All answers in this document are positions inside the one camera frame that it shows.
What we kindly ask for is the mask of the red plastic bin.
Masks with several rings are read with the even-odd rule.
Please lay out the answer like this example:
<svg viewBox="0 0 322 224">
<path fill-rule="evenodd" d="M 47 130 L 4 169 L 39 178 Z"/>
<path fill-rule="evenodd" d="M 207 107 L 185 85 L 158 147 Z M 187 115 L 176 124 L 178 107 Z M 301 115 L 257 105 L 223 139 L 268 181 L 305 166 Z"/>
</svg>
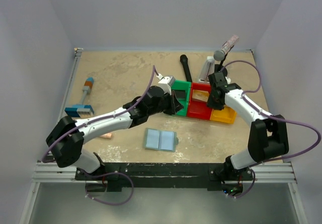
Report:
<svg viewBox="0 0 322 224">
<path fill-rule="evenodd" d="M 207 107 L 208 96 L 206 97 L 205 101 L 194 100 L 193 99 L 194 90 L 204 91 L 210 94 L 211 87 L 206 84 L 191 83 L 187 117 L 202 119 L 202 120 L 210 120 L 212 109 Z"/>
</svg>

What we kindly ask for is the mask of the blue toy block hammer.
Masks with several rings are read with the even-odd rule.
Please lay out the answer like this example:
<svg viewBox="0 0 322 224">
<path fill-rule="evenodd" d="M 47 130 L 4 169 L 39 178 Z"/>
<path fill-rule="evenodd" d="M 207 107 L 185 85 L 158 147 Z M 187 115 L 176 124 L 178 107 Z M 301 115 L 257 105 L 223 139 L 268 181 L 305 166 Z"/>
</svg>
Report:
<svg viewBox="0 0 322 224">
<path fill-rule="evenodd" d="M 65 107 L 64 112 L 67 116 L 74 118 L 88 118 L 94 115 L 94 110 L 90 104 L 85 104 L 86 97 L 91 93 L 94 84 L 94 79 L 89 77 L 86 79 L 83 86 L 83 94 L 77 104 Z"/>
</svg>

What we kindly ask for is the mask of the white metronome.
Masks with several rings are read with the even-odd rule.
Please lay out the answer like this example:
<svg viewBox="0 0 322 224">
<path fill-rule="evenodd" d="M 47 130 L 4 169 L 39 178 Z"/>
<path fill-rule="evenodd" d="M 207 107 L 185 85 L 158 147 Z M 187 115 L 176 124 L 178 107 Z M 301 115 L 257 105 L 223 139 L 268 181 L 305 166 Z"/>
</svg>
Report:
<svg viewBox="0 0 322 224">
<path fill-rule="evenodd" d="M 200 84 L 209 84 L 208 76 L 214 73 L 215 60 L 213 56 L 208 56 L 204 62 L 200 74 L 197 77 L 197 82 Z"/>
</svg>

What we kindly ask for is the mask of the black VIP card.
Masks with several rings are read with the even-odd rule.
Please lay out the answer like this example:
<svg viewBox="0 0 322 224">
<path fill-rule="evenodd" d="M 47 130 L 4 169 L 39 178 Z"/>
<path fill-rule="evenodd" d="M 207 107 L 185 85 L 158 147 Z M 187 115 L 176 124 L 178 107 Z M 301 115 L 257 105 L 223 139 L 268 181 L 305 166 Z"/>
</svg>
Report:
<svg viewBox="0 0 322 224">
<path fill-rule="evenodd" d="M 185 101 L 186 100 L 187 94 L 186 94 L 185 90 L 174 90 L 174 92 L 175 92 L 176 98 L 179 101 Z"/>
</svg>

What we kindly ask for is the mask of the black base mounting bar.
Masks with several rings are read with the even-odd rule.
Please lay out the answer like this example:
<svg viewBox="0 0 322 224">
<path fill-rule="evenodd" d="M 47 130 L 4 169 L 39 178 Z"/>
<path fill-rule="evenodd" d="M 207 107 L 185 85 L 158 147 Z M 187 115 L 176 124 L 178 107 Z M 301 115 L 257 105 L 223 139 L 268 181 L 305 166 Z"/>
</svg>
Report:
<svg viewBox="0 0 322 224">
<path fill-rule="evenodd" d="M 123 188 L 197 188 L 220 191 L 225 184 L 252 180 L 250 169 L 228 178 L 219 176 L 221 163 L 105 163 L 92 174 L 77 169 L 75 179 L 90 192 L 120 192 Z"/>
</svg>

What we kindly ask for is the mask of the green plastic bin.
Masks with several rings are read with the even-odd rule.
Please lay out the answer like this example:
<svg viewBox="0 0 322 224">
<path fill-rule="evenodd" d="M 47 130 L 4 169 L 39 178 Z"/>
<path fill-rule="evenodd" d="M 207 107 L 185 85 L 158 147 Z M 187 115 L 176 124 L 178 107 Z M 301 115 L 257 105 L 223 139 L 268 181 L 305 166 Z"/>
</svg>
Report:
<svg viewBox="0 0 322 224">
<path fill-rule="evenodd" d="M 178 101 L 183 105 L 183 109 L 178 111 L 176 115 L 186 117 L 189 106 L 191 82 L 175 80 L 172 85 L 172 90 L 175 91 Z"/>
</svg>

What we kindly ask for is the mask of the sage green card holder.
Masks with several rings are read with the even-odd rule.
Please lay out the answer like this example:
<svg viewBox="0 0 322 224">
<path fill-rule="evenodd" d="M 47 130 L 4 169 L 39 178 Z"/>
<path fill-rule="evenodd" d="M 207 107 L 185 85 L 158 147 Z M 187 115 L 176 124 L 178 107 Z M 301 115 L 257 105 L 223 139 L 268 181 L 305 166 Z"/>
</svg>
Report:
<svg viewBox="0 0 322 224">
<path fill-rule="evenodd" d="M 177 133 L 146 128 L 144 132 L 143 147 L 147 150 L 175 152 L 179 143 Z"/>
</svg>

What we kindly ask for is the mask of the yellow plastic bin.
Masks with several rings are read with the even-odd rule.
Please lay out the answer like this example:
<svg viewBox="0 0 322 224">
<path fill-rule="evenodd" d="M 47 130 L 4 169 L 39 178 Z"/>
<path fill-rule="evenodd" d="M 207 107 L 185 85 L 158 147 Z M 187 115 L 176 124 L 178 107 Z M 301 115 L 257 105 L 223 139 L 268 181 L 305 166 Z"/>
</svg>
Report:
<svg viewBox="0 0 322 224">
<path fill-rule="evenodd" d="M 236 116 L 237 113 L 232 108 L 225 106 L 222 110 L 213 109 L 210 115 L 210 121 L 234 124 Z"/>
</svg>

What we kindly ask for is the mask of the black handheld microphone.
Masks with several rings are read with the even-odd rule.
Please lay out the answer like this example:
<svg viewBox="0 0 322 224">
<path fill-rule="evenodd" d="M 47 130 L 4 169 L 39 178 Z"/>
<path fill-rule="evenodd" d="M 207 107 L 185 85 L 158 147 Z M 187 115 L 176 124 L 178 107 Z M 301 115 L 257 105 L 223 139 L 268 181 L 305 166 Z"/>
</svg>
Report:
<svg viewBox="0 0 322 224">
<path fill-rule="evenodd" d="M 185 54 L 182 54 L 180 56 L 180 63 L 183 67 L 186 81 L 192 82 L 192 77 L 191 77 L 191 73 L 190 73 L 190 69 L 189 69 L 189 65 L 188 65 L 188 58 Z"/>
</svg>

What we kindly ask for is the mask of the orange card in red bin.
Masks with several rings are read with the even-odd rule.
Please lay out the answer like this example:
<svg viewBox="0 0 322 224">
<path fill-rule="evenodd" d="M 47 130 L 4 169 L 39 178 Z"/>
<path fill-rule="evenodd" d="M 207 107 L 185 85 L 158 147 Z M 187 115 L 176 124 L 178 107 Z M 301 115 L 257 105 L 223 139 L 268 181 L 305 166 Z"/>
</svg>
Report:
<svg viewBox="0 0 322 224">
<path fill-rule="evenodd" d="M 199 102 L 207 102 L 209 93 L 207 91 L 193 90 L 192 99 Z"/>
</svg>

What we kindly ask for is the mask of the aluminium frame rail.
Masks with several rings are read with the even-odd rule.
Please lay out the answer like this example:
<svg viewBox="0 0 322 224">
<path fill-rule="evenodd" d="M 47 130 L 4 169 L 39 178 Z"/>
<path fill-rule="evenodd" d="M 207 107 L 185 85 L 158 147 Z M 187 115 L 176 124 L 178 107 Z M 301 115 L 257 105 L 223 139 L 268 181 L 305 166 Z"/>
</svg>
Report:
<svg viewBox="0 0 322 224">
<path fill-rule="evenodd" d="M 62 100 L 62 104 L 61 104 L 61 107 L 60 107 L 60 110 L 59 110 L 59 113 L 58 113 L 58 119 L 56 121 L 57 123 L 63 116 L 65 116 L 64 109 L 65 109 L 66 104 L 68 103 L 69 91 L 70 91 L 70 88 L 71 88 L 71 86 L 73 84 L 74 74 L 75 74 L 75 72 L 77 70 L 78 63 L 79 63 L 79 61 L 81 59 L 83 51 L 84 51 L 83 48 L 74 48 L 74 61 L 73 61 L 73 65 L 72 65 L 72 70 L 71 70 L 71 73 L 70 73 L 70 76 L 69 76 L 69 80 L 67 81 L 67 87 L 66 87 L 64 97 L 63 97 L 63 100 Z M 46 155 L 44 155 L 42 157 L 42 159 L 46 160 L 46 158 L 50 158 L 50 160 L 53 160 L 53 162 L 49 162 L 49 163 L 45 163 L 45 164 L 55 163 L 55 160 L 54 160 L 54 158 L 52 158 L 52 153 L 50 152 L 50 150 L 46 150 L 45 154 Z M 36 167 L 38 167 L 39 164 L 43 164 L 43 162 L 42 161 L 37 161 Z M 36 178 L 36 170 L 34 171 L 34 174 L 33 174 L 33 177 L 32 177 L 32 182 L 35 182 L 35 183 L 40 183 L 41 182 L 40 180 L 38 180 Z"/>
</svg>

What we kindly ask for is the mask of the silver microphone on stand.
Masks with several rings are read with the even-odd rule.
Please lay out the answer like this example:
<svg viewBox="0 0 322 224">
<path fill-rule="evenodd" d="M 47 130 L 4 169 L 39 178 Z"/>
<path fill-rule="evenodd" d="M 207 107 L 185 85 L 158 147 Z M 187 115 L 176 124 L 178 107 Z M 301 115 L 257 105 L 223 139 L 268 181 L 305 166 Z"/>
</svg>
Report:
<svg viewBox="0 0 322 224">
<path fill-rule="evenodd" d="M 237 35 L 233 35 L 230 37 L 219 50 L 216 50 L 213 54 L 213 58 L 215 61 L 224 60 L 225 56 L 228 52 L 234 47 L 234 45 L 238 42 L 239 37 Z"/>
</svg>

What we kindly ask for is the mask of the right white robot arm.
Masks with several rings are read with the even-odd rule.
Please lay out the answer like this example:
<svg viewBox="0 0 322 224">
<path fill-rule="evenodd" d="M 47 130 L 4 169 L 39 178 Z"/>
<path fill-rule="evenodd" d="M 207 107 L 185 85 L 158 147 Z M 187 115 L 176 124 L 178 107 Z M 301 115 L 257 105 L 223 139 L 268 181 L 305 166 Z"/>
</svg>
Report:
<svg viewBox="0 0 322 224">
<path fill-rule="evenodd" d="M 236 83 L 229 84 L 222 72 L 208 76 L 211 92 L 207 106 L 223 111 L 231 108 L 250 127 L 247 148 L 229 156 L 222 164 L 219 176 L 228 178 L 247 167 L 282 156 L 289 152 L 286 123 L 281 115 L 272 116 L 259 108 Z"/>
</svg>

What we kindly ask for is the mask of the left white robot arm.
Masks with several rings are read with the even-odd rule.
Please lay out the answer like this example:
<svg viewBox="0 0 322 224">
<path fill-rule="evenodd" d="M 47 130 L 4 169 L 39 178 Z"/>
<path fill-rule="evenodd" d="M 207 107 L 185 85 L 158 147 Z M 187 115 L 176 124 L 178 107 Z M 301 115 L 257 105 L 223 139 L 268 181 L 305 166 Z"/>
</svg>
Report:
<svg viewBox="0 0 322 224">
<path fill-rule="evenodd" d="M 113 112 L 92 118 L 74 120 L 62 117 L 46 139 L 54 160 L 60 168 L 75 166 L 87 173 L 103 168 L 96 153 L 83 146 L 105 133 L 129 129 L 145 123 L 151 115 L 164 113 L 174 115 L 183 108 L 174 91 L 165 92 L 161 87 L 151 86 L 143 96 Z"/>
</svg>

